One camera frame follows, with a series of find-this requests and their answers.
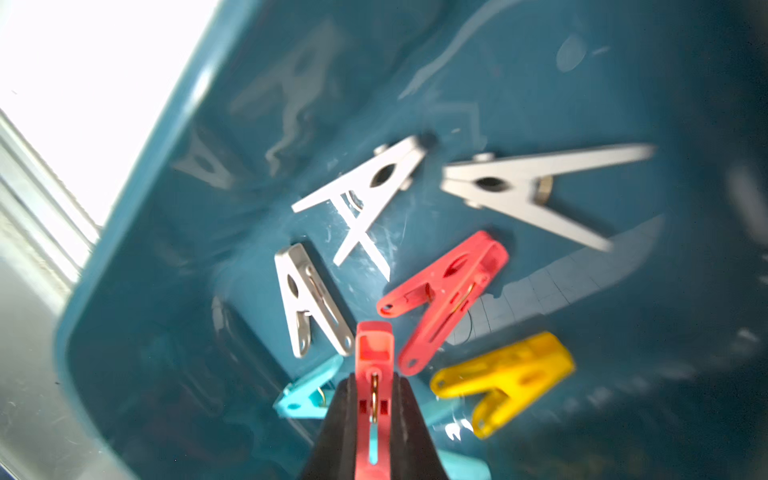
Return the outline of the yellow clothespin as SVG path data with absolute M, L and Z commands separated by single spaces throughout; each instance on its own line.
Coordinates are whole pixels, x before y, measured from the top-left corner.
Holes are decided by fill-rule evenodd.
M 483 394 L 472 412 L 475 436 L 487 439 L 576 370 L 568 349 L 550 332 L 528 337 L 437 371 L 441 399 Z

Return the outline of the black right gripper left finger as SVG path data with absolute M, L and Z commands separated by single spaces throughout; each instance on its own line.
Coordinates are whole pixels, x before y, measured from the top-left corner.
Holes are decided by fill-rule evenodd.
M 338 384 L 321 431 L 299 479 L 353 480 L 356 465 L 358 397 L 350 374 Z

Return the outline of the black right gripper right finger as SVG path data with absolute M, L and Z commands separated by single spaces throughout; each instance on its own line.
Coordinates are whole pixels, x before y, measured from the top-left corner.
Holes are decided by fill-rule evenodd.
M 410 383 L 397 374 L 392 401 L 391 478 L 448 480 Z

